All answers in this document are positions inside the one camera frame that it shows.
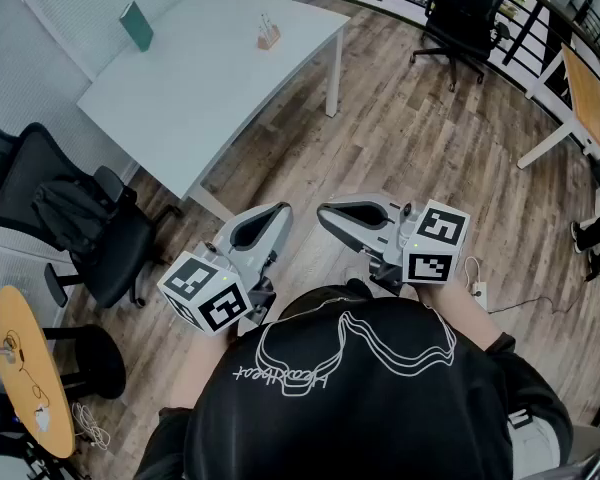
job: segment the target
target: white desk leg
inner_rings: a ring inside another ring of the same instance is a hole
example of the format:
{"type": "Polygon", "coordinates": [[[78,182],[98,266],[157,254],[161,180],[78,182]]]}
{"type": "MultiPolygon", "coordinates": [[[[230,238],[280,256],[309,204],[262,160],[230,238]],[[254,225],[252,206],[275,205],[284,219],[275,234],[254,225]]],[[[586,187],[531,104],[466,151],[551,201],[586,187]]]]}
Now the white desk leg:
{"type": "Polygon", "coordinates": [[[540,78],[538,78],[533,83],[531,88],[526,92],[526,94],[524,95],[525,98],[527,98],[527,99],[531,98],[531,96],[533,96],[536,93],[538,88],[541,87],[542,85],[544,85],[544,83],[553,74],[553,72],[556,69],[558,69],[558,66],[562,63],[563,60],[564,60],[564,56],[562,55],[562,50],[560,50],[558,52],[558,55],[556,55],[553,58],[553,60],[551,61],[551,63],[547,66],[547,69],[545,69],[542,73],[540,73],[540,78]]]}
{"type": "Polygon", "coordinates": [[[560,142],[562,139],[564,139],[570,133],[572,133],[573,128],[573,119],[569,119],[560,128],[558,128],[555,132],[549,135],[540,144],[538,144],[535,148],[533,148],[520,160],[518,160],[518,167],[520,169],[524,169],[531,162],[537,160],[539,157],[541,157],[547,151],[549,151],[553,146],[555,146],[558,142],[560,142]]]}
{"type": "Polygon", "coordinates": [[[219,219],[222,219],[224,222],[227,222],[235,217],[235,215],[227,210],[220,201],[218,201],[198,184],[191,188],[188,195],[191,199],[204,206],[207,210],[209,210],[219,219]]]}
{"type": "Polygon", "coordinates": [[[329,50],[329,70],[327,73],[327,115],[333,117],[338,111],[338,89],[340,87],[340,62],[342,60],[343,30],[336,34],[327,46],[329,50]]]}

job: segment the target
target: black bag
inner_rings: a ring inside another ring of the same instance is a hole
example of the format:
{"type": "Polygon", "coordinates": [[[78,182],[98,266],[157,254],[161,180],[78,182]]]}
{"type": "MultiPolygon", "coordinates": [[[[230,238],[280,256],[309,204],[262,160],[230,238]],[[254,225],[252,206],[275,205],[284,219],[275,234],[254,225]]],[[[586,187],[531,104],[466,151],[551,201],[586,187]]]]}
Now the black bag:
{"type": "Polygon", "coordinates": [[[33,196],[33,209],[58,246],[85,264],[97,261],[98,242],[117,213],[99,196],[95,187],[65,180],[41,183],[33,196]]]}

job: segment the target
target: white table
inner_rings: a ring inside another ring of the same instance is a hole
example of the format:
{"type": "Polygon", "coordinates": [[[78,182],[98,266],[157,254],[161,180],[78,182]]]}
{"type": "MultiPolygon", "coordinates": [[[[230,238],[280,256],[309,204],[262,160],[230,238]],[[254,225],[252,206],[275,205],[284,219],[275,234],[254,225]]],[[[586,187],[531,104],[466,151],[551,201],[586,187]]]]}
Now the white table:
{"type": "Polygon", "coordinates": [[[337,110],[347,16],[289,0],[183,0],[151,23],[151,47],[130,45],[78,106],[160,183],[223,220],[200,186],[213,164],[280,88],[326,48],[326,113],[337,110]],[[261,14],[281,38],[257,48],[261,14]]]}

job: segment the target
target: green book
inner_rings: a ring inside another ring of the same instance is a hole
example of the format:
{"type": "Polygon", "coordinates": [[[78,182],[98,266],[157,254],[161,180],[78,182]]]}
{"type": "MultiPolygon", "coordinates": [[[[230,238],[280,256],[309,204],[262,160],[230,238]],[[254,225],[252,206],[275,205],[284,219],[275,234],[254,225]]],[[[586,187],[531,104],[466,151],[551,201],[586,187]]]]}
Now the green book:
{"type": "Polygon", "coordinates": [[[153,30],[135,1],[127,5],[122,16],[120,16],[120,23],[131,36],[133,42],[138,45],[140,51],[146,52],[151,44],[151,39],[153,39],[153,30]]]}

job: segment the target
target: black stool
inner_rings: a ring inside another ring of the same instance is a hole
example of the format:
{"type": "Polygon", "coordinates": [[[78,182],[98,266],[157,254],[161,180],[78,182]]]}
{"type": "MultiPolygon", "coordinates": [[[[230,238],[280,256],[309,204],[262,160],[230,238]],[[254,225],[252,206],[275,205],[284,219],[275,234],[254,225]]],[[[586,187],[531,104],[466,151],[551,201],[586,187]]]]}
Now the black stool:
{"type": "Polygon", "coordinates": [[[44,334],[48,340],[75,340],[79,371],[61,376],[67,400],[93,394],[112,400],[124,392],[124,361],[107,331],[97,325],[85,325],[44,329],[44,334]]]}

